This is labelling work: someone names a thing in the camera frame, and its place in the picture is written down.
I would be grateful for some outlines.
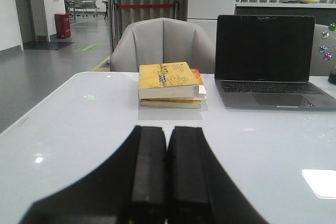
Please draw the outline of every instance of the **red rope barrier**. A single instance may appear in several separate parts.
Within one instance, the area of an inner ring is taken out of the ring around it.
[[[163,4],[163,5],[118,5],[122,9],[139,9],[139,8],[171,8],[174,4]]]

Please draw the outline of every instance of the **laptop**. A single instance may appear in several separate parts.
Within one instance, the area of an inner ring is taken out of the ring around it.
[[[215,83],[226,107],[336,110],[309,82],[315,18],[219,15]]]

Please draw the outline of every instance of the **green floor sticker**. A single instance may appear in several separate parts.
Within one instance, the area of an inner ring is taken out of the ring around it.
[[[91,51],[92,49],[99,46],[100,44],[86,44],[85,46],[78,48],[77,51]]]

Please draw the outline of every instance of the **red trash can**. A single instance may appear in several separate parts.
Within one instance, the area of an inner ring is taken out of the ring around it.
[[[71,36],[69,14],[56,13],[55,24],[56,24],[57,38],[65,39]]]

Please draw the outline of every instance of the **black stand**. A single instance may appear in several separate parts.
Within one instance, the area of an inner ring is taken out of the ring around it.
[[[328,81],[336,85],[336,68],[334,68],[334,70],[331,70]]]

